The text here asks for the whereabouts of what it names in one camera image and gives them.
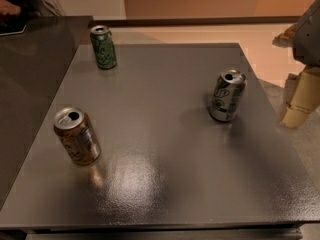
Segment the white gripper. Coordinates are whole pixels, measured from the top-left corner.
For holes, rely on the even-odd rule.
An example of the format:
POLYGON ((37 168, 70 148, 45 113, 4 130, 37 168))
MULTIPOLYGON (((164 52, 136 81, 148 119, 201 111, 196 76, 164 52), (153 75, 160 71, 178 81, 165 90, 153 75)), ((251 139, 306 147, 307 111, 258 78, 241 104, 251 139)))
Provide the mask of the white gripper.
POLYGON ((298 75, 288 75, 279 113, 282 125, 298 128, 320 106, 320 0, 315 0, 297 25, 277 35, 272 44, 283 48, 293 44, 294 59, 307 65, 298 75))

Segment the person's hand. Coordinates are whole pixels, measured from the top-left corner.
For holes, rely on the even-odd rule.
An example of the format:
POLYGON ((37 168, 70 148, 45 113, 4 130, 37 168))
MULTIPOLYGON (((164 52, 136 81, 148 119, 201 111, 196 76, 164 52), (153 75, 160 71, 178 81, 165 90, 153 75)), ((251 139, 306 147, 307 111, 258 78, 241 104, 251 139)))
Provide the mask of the person's hand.
POLYGON ((21 8, 7 0, 0 0, 0 16, 18 16, 21 8))

